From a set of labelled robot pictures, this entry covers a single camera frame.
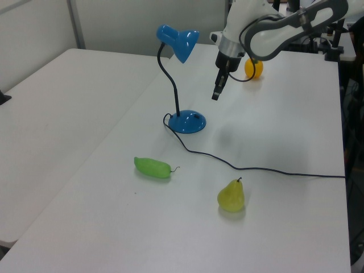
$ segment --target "yellow pear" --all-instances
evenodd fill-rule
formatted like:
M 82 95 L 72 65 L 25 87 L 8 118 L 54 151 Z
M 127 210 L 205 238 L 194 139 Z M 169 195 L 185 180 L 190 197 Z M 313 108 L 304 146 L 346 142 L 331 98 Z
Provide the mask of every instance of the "yellow pear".
M 243 184 L 239 179 L 234 179 L 217 196 L 218 204 L 228 212 L 238 212 L 244 206 Z

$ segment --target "lamp shade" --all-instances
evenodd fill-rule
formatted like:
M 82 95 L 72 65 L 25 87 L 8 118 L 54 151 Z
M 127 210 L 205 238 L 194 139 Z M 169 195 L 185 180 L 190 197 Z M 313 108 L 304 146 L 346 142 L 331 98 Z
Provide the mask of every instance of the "lamp shade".
M 196 30 L 177 31 L 164 24 L 157 30 L 158 39 L 173 48 L 176 57 L 184 63 L 191 54 L 200 33 Z

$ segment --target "pepper stem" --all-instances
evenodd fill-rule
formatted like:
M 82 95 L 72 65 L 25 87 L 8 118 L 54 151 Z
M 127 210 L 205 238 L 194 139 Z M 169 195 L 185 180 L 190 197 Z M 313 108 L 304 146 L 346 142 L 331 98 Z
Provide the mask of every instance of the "pepper stem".
M 174 171 L 171 171 L 171 172 L 175 172 L 178 168 L 179 168 L 179 166 L 178 166 L 177 168 L 175 168 L 175 170 L 174 170 Z

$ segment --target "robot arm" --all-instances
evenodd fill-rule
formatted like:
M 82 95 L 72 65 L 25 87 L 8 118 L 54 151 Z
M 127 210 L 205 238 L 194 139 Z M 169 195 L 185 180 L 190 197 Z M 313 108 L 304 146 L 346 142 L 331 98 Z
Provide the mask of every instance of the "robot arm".
M 238 69 L 245 52 L 258 60 L 270 60 L 290 42 L 363 11 L 364 0 L 321 0 L 282 17 L 266 0 L 234 0 L 224 31 L 210 35 L 219 49 L 212 99 L 218 99 L 229 73 Z

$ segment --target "orange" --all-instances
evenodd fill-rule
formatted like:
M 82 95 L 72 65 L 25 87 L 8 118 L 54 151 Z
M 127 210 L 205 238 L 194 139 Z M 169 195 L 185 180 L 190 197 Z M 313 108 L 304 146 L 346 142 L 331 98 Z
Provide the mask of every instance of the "orange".
M 254 78 L 259 78 L 263 72 L 263 62 L 253 59 L 255 65 L 255 75 Z M 251 59 L 249 58 L 245 62 L 245 74 L 250 78 L 253 75 L 254 67 Z

